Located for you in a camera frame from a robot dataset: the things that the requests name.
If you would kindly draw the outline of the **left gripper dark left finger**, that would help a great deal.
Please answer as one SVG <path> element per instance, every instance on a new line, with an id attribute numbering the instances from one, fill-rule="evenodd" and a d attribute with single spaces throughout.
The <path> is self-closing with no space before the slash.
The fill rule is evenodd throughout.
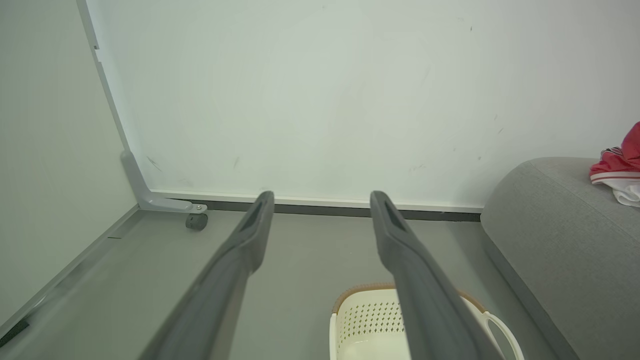
<path id="1" fill-rule="evenodd" d="M 228 359 L 248 280 L 265 259 L 274 210 L 274 192 L 259 194 L 142 351 L 142 360 Z"/>

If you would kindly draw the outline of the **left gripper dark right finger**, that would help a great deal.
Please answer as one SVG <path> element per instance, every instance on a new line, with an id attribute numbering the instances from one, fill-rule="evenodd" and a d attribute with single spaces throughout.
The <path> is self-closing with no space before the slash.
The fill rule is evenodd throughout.
<path id="1" fill-rule="evenodd" d="M 378 256 L 391 273 L 414 360 L 500 360 L 434 257 L 383 191 L 370 194 Z"/>

